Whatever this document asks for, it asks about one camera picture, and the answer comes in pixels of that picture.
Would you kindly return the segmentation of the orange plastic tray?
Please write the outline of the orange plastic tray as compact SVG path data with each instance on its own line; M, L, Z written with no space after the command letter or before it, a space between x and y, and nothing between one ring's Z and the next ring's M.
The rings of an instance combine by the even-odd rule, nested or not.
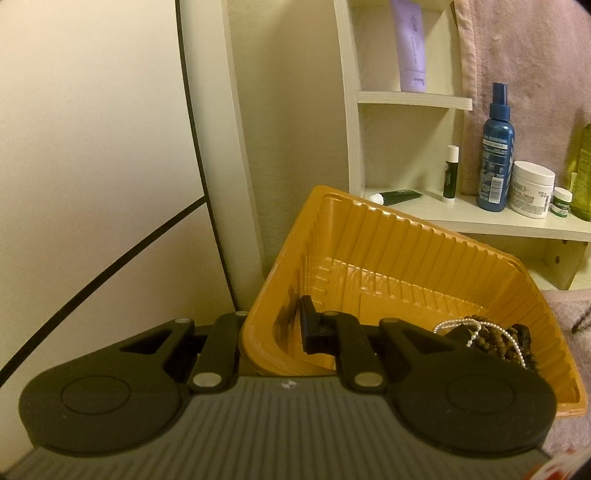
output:
M311 190L240 332L257 373L321 376L325 354L304 352L298 302L356 316L399 318L424 329L471 315L527 326L558 415L588 409L588 390L558 322L517 258L461 234L328 186Z

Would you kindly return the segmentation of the dark green tube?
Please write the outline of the dark green tube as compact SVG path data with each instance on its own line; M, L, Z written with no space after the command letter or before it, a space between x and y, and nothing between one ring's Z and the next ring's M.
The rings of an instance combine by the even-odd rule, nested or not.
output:
M372 194L368 197L370 202L383 206L392 206L407 201L421 198L422 194L415 190L403 189L395 191L386 191Z

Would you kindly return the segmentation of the white-capped lip balm stick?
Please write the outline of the white-capped lip balm stick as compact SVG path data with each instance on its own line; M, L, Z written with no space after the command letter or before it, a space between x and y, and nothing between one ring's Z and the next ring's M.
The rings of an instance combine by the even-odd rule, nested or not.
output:
M442 201L450 204L456 200L460 147L449 145L447 152Z

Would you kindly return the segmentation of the white corner shelf unit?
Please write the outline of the white corner shelf unit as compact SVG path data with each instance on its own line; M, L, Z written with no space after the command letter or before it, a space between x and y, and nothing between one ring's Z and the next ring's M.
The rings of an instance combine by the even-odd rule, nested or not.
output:
M441 198L448 147L462 142L476 104L461 79L459 18L453 1L423 1L427 90L400 89L396 32L387 1L336 1L349 192L369 198L413 189L398 210L520 258L541 289L590 286L590 225L573 215L542 220L511 209L487 213L472 196Z

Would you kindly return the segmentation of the blue spray bottle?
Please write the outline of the blue spray bottle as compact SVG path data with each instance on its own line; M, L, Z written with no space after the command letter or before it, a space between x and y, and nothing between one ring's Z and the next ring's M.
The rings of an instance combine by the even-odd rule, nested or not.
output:
M489 118L483 127L477 204L490 212L506 207L513 167L515 129L511 123L508 88L494 83Z

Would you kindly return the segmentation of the white cream jar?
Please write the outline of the white cream jar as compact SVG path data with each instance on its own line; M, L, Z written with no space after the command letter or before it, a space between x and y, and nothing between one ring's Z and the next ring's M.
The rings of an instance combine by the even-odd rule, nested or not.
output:
M552 170L532 162L516 161L512 170L509 205L523 216L543 219L548 214L554 185Z

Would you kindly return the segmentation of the small green-label jar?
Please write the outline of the small green-label jar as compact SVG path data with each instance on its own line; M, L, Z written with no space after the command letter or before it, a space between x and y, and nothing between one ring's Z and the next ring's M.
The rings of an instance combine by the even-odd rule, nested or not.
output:
M555 187L550 204L550 212L560 218L568 216L573 194L570 190L562 187Z

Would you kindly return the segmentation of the green oil bottle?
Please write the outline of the green oil bottle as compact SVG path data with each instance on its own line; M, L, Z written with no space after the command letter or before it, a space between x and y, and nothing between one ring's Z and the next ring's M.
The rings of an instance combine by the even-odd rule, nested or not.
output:
M573 184L572 213L580 219L591 218L591 125L582 133L577 163L577 175Z

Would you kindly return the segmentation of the lavender lotion tube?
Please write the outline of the lavender lotion tube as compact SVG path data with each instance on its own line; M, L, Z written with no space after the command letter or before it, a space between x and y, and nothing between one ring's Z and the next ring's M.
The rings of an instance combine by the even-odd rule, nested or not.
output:
M426 50L421 6L391 1L396 33L400 84L403 92L426 92Z

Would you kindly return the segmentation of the pink towel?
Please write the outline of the pink towel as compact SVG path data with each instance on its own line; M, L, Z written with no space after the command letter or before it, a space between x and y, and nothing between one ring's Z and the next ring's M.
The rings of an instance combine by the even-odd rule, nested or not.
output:
M483 125L492 86L508 87L514 157L552 170L561 186L576 170L590 122L587 1L457 1L464 120L461 190L478 191Z

